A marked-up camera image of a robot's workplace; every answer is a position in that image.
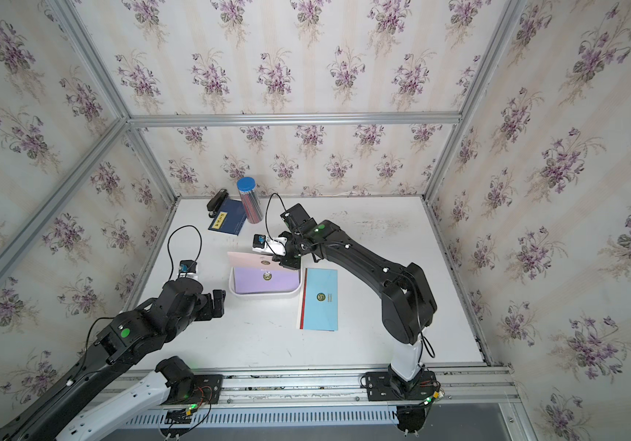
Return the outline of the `white plastic storage box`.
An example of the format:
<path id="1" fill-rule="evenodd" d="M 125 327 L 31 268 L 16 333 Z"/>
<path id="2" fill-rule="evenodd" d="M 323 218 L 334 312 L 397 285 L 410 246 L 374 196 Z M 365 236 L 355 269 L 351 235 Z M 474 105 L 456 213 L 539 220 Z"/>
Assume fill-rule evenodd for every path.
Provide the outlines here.
<path id="1" fill-rule="evenodd" d="M 302 288 L 299 270 L 283 268 L 269 255 L 228 252 L 229 289 L 242 298 L 289 297 Z"/>

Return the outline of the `lavender envelope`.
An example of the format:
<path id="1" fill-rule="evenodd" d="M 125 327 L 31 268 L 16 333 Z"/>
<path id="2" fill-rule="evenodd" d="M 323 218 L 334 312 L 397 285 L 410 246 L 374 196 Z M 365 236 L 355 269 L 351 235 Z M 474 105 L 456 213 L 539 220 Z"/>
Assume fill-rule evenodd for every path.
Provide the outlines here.
<path id="1" fill-rule="evenodd" d="M 240 295 L 284 293 L 296 290 L 301 284 L 298 271 L 234 268 L 234 292 Z"/>

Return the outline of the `light blue envelope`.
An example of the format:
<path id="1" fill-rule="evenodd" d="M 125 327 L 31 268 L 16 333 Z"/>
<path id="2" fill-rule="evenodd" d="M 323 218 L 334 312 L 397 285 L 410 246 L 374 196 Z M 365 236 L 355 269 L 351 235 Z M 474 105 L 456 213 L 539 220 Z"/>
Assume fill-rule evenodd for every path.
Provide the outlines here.
<path id="1" fill-rule="evenodd" d="M 338 272 L 308 268 L 303 330 L 336 332 L 338 318 Z"/>

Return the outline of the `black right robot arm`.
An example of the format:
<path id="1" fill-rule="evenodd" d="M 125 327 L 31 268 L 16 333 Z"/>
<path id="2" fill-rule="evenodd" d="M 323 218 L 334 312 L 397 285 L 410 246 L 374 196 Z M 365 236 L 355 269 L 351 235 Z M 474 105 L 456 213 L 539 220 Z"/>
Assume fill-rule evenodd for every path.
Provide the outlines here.
<path id="1" fill-rule="evenodd" d="M 380 257 L 358 244 L 330 220 L 317 222 L 295 204 L 281 214 L 287 230 L 284 268 L 300 268 L 301 259 L 328 261 L 357 277 L 381 301 L 383 327 L 398 347 L 388 367 L 391 387 L 399 394 L 412 391 L 422 382 L 424 352 L 434 355 L 424 330 L 432 324 L 438 305 L 424 270 L 415 263 L 402 266 Z"/>

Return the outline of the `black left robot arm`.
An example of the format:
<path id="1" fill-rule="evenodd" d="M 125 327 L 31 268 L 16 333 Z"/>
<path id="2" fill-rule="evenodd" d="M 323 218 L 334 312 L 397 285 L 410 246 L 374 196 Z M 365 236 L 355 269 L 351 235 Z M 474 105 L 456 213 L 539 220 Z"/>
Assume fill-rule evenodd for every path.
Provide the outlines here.
<path id="1" fill-rule="evenodd" d="M 225 290 L 203 293 L 190 277 L 166 282 L 157 298 L 121 312 L 97 334 L 80 360 L 21 415 L 0 428 L 0 440 L 57 440 L 109 384 L 162 349 L 194 322 L 225 314 Z"/>

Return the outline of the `dark blue book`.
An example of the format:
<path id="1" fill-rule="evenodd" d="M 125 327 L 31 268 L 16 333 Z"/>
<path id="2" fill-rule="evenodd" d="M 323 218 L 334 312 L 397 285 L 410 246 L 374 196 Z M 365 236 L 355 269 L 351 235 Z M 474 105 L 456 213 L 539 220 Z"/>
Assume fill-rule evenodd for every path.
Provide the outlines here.
<path id="1" fill-rule="evenodd" d="M 247 214 L 241 200 L 225 200 L 218 209 L 208 230 L 216 233 L 239 235 Z"/>

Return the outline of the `blue-lidded pencil tube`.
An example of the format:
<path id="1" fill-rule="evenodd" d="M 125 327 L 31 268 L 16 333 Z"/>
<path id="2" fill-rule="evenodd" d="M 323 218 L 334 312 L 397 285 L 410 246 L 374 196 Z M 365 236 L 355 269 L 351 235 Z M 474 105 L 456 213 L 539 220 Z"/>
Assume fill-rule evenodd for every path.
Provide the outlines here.
<path id="1" fill-rule="evenodd" d="M 260 198 L 256 192 L 257 184 L 254 178 L 244 176 L 237 182 L 237 189 L 242 201 L 247 221 L 251 224 L 258 224 L 263 220 Z"/>

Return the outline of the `black stapler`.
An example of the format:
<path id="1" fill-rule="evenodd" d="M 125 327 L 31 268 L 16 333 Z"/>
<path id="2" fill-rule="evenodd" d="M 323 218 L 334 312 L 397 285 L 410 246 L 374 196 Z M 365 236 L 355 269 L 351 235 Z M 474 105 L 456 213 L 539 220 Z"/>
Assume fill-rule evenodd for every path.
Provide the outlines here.
<path id="1" fill-rule="evenodd" d="M 208 216 L 214 219 L 218 215 L 218 211 L 221 208 L 224 201 L 228 198 L 229 194 L 227 189 L 220 189 L 212 196 L 209 202 L 206 204 Z"/>

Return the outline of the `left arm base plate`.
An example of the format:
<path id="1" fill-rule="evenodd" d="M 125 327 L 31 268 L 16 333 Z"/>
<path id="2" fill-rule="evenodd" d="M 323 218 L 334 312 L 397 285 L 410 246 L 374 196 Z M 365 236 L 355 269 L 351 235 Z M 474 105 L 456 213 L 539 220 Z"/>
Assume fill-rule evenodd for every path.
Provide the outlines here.
<path id="1" fill-rule="evenodd" d="M 224 376 L 220 374 L 192 375 L 182 380 L 170 380 L 169 395 L 162 405 L 217 404 Z"/>

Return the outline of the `aluminium mounting rail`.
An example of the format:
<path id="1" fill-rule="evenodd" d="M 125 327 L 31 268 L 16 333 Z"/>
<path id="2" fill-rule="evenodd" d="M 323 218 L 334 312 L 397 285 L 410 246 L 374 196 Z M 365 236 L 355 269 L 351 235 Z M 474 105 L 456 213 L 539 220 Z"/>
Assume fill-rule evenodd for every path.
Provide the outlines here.
<path id="1" fill-rule="evenodd" d="M 190 405 L 162 405 L 169 395 L 170 380 L 192 375 L 223 375 L 224 382 L 217 404 L 197 404 L 201 409 L 268 408 L 356 408 L 375 407 L 394 410 L 441 404 L 518 404 L 521 395 L 505 367 L 425 367 L 435 373 L 444 395 L 430 404 L 423 402 L 369 402 L 360 379 L 366 372 L 386 371 L 377 367 L 349 369 L 181 369 L 173 367 L 154 373 L 131 369 L 109 384 L 91 401 L 102 404 L 127 392 L 130 399 L 149 393 L 146 409 L 186 408 Z"/>

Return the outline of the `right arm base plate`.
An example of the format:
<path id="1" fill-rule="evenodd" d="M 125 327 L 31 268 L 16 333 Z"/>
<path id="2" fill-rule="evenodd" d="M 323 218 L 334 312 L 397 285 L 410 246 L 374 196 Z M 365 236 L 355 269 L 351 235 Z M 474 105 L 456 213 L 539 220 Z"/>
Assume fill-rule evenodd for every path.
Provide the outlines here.
<path id="1" fill-rule="evenodd" d="M 392 369 L 366 372 L 360 379 L 369 402 L 423 402 L 430 404 L 444 392 L 431 370 L 422 369 L 413 380 L 403 380 Z"/>

